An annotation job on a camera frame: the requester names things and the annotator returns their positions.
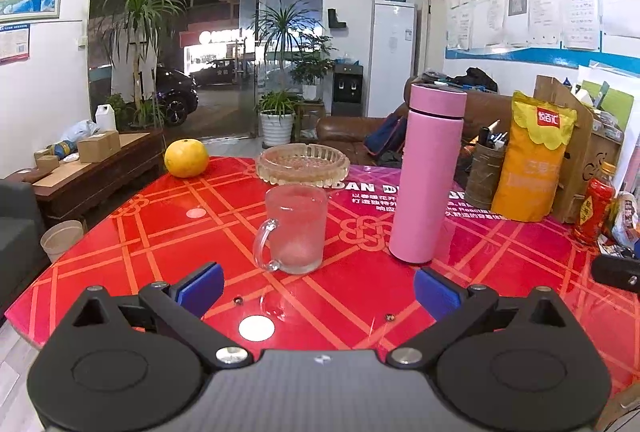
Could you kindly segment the blue bag on sofa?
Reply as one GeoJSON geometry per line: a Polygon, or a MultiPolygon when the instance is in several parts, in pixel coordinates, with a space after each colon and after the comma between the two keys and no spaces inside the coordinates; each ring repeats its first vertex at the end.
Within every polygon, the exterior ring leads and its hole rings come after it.
{"type": "Polygon", "coordinates": [[[386,152],[399,152],[405,144],[407,125],[406,116],[387,116],[382,125],[364,139],[364,148],[373,158],[380,158],[386,152]]]}

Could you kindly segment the yellow orange fruit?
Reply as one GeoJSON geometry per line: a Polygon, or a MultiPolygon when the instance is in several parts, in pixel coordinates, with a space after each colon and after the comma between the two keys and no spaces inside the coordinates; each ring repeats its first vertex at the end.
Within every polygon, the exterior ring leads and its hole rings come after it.
{"type": "Polygon", "coordinates": [[[205,145],[195,139],[172,142],[165,151],[164,163],[175,178],[189,179],[203,173],[209,162],[205,145]]]}

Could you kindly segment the frosted glass mug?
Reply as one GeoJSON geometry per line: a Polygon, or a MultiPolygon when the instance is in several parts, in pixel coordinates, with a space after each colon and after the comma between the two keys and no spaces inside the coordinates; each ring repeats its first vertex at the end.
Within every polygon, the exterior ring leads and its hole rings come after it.
{"type": "Polygon", "coordinates": [[[265,196],[267,220],[253,245],[255,264],[268,272],[304,275],[323,259],[328,195],[305,184],[273,186],[265,196]]]}

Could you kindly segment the red drink bottle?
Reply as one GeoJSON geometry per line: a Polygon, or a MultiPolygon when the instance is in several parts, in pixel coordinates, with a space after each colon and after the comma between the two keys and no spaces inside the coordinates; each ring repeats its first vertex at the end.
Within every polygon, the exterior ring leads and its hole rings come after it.
{"type": "Polygon", "coordinates": [[[615,195],[613,178],[616,167],[604,161],[599,171],[588,181],[585,197],[574,224],[574,237],[587,246],[597,244],[600,230],[615,195]]]}

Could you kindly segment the pink thermos cap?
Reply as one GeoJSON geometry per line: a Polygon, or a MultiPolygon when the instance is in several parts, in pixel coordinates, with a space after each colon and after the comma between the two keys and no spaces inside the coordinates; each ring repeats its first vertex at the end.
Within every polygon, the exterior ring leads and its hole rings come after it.
{"type": "Polygon", "coordinates": [[[463,90],[435,84],[413,84],[409,96],[409,108],[431,116],[463,118],[466,93],[463,90]]]}

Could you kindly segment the black water dispenser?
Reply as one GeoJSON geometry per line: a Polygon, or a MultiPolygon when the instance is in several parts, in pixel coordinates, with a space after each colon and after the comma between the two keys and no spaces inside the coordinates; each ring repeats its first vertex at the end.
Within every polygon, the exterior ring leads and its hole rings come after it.
{"type": "Polygon", "coordinates": [[[361,65],[336,63],[332,85],[332,115],[360,117],[362,86],[363,67],[361,65]]]}

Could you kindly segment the brown leather sofa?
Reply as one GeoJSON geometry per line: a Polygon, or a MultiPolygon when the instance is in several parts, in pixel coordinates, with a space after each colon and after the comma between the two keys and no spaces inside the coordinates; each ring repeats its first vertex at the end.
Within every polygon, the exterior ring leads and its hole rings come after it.
{"type": "MultiPolygon", "coordinates": [[[[508,131],[511,123],[511,98],[498,93],[469,90],[462,141],[471,142],[478,136],[480,128],[488,127],[498,120],[497,131],[508,131]]],[[[364,140],[378,130],[383,118],[326,116],[319,119],[316,132],[320,144],[339,149],[353,165],[373,166],[374,159],[364,148],[364,140]]]]}

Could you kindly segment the tall palm plant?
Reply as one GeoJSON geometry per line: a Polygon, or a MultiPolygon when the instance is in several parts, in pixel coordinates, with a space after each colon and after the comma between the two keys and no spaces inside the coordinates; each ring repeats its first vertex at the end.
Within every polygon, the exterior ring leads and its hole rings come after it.
{"type": "Polygon", "coordinates": [[[184,0],[103,0],[98,34],[111,64],[130,71],[132,128],[164,126],[156,80],[145,85],[143,66],[149,64],[155,70],[163,38],[184,12],[184,0]]]}

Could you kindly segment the dark blue car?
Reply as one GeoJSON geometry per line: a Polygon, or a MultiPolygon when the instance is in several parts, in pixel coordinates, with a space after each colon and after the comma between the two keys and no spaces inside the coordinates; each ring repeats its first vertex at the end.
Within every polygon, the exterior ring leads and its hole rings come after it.
{"type": "MultiPolygon", "coordinates": [[[[155,85],[157,104],[167,127],[177,127],[198,108],[198,86],[195,80],[181,70],[156,65],[155,85]]],[[[113,95],[112,67],[103,65],[89,70],[89,98],[92,111],[104,104],[113,95]]]]}

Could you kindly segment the glass ashtray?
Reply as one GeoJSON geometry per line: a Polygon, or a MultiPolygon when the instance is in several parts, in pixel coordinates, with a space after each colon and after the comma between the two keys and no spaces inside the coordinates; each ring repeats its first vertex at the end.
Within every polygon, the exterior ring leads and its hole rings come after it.
{"type": "Polygon", "coordinates": [[[256,174],[270,185],[305,184],[329,189],[348,174],[350,161],[336,148],[290,143],[267,148],[256,160],[256,174]]]}

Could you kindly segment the white pot plant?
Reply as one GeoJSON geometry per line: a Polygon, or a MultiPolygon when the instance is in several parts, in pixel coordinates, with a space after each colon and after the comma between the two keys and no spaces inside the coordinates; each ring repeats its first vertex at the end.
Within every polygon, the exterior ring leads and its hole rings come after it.
{"type": "Polygon", "coordinates": [[[322,85],[333,72],[333,44],[317,10],[305,0],[263,4],[253,29],[265,64],[256,114],[262,145],[270,148],[292,141],[304,88],[322,85]]]}

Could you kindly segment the small cardboard box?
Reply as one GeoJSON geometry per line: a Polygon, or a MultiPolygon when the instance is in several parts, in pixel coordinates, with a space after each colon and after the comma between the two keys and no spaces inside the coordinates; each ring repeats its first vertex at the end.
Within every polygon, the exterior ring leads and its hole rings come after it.
{"type": "Polygon", "coordinates": [[[119,133],[115,130],[93,134],[77,142],[81,163],[101,163],[120,151],[119,133]]]}

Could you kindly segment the pink thermos bottle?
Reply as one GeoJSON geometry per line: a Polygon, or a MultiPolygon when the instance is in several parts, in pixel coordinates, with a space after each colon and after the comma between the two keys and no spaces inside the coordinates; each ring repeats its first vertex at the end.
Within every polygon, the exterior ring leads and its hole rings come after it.
{"type": "Polygon", "coordinates": [[[461,146],[464,109],[410,109],[388,248],[400,261],[431,261],[445,218],[461,146]]]}

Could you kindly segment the brown cardboard box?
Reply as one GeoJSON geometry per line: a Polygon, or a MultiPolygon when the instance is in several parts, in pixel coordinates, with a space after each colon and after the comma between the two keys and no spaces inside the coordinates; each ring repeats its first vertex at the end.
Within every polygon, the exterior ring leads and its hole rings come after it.
{"type": "Polygon", "coordinates": [[[588,181],[605,161],[617,165],[623,144],[608,137],[603,128],[594,129],[591,109],[580,103],[558,79],[538,75],[534,96],[538,100],[577,111],[551,210],[552,217],[559,222],[574,224],[585,198],[588,181]]]}

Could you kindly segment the white refrigerator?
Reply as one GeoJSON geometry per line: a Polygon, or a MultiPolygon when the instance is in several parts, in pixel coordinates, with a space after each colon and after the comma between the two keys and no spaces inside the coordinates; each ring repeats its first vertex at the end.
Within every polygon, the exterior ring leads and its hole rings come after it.
{"type": "Polygon", "coordinates": [[[367,117],[384,118],[404,102],[413,75],[416,6],[375,1],[372,7],[367,117]]]}

